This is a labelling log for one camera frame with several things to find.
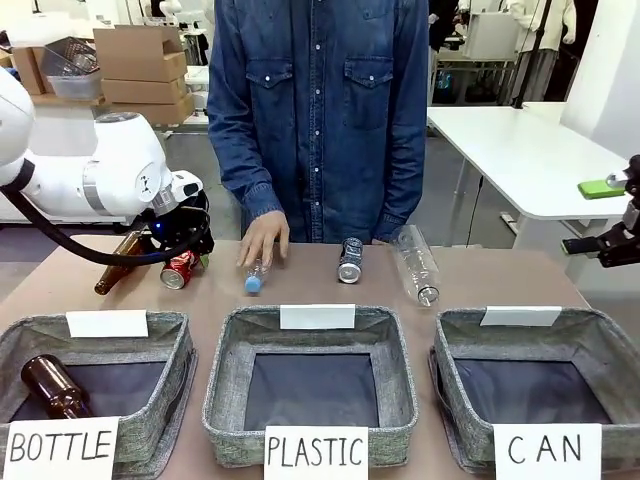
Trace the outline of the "person's right hand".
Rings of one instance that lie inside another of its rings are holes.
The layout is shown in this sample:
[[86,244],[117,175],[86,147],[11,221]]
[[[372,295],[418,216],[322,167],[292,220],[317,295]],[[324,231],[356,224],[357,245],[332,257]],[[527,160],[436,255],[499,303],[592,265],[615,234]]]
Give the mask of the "person's right hand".
[[275,210],[256,217],[241,240],[237,265],[249,267],[260,261],[264,268],[270,267],[275,249],[284,259],[288,254],[289,235],[289,225],[283,212]]

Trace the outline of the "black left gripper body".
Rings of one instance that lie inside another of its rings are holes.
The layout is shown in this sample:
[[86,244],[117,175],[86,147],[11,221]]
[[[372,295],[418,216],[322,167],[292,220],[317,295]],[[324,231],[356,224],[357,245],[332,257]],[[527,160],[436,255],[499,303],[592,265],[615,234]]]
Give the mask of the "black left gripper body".
[[171,212],[154,218],[148,227],[163,250],[188,243],[194,254],[210,254],[215,245],[210,230],[209,200],[203,191],[187,198]]

